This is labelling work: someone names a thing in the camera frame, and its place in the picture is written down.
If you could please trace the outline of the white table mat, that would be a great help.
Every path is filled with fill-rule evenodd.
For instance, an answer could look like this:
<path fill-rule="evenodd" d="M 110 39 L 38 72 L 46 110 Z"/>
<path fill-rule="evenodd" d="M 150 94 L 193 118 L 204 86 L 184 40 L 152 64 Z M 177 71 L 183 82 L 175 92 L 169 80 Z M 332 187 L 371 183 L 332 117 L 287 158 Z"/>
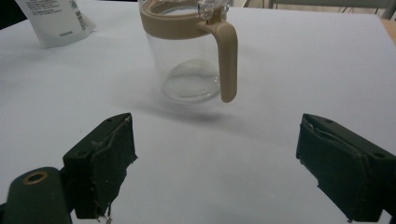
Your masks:
<path fill-rule="evenodd" d="M 137 4 L 78 4 L 96 29 L 77 43 L 44 49 L 26 21 L 0 30 L 0 203 L 124 112 L 137 158 L 113 224 L 346 224 L 296 159 L 305 113 L 396 154 L 396 46 L 374 15 L 231 8 L 237 96 L 190 117 L 153 100 Z"/>

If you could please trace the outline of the white pouch with blue top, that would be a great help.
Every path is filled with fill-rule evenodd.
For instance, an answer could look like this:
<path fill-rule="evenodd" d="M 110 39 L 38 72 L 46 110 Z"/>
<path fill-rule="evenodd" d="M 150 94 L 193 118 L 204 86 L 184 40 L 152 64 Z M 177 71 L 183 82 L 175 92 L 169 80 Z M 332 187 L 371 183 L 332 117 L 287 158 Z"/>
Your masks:
<path fill-rule="evenodd" d="M 77 0 L 15 0 L 32 24 L 43 48 L 66 46 L 87 38 L 96 24 L 79 9 Z"/>

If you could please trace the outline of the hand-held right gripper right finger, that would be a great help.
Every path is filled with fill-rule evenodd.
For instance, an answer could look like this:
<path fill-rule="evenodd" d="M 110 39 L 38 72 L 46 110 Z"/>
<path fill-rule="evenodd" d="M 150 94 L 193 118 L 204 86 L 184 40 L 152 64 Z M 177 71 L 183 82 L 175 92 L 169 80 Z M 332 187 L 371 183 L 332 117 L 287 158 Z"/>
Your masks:
<path fill-rule="evenodd" d="M 383 212 L 396 222 L 395 155 L 333 120 L 304 114 L 296 158 L 350 222 L 377 222 Z"/>

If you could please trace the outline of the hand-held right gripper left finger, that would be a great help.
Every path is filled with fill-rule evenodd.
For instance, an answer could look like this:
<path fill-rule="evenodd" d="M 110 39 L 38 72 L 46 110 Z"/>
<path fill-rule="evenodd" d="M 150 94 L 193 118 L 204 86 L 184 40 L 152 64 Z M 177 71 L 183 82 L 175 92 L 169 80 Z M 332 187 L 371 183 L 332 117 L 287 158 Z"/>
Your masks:
<path fill-rule="evenodd" d="M 105 119 L 64 156 L 63 182 L 79 219 L 102 217 L 120 193 L 127 168 L 137 159 L 133 117 Z"/>

